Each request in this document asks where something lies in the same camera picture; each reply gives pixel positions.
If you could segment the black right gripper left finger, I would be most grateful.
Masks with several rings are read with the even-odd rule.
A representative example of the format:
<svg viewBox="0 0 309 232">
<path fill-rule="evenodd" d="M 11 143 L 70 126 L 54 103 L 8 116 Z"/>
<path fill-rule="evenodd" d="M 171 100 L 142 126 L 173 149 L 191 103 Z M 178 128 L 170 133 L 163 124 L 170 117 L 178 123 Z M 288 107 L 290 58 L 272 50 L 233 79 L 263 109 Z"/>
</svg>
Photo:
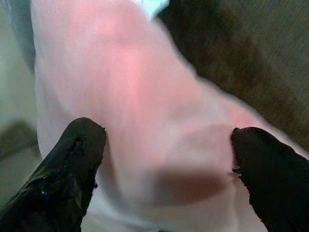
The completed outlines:
<svg viewBox="0 0 309 232">
<path fill-rule="evenodd" d="M 79 232 L 102 163 L 105 129 L 73 120 L 37 169 L 0 211 L 3 232 Z"/>
</svg>

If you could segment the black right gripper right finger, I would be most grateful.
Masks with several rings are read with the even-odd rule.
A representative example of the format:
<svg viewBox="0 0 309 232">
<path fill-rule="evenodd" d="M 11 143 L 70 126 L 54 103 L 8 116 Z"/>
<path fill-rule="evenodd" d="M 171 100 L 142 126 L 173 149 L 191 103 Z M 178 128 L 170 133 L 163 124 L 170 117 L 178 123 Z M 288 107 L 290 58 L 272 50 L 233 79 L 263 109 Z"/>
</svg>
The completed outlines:
<svg viewBox="0 0 309 232">
<path fill-rule="evenodd" d="M 309 161 L 268 131 L 235 128 L 230 136 L 249 203 L 269 232 L 309 230 Z"/>
</svg>

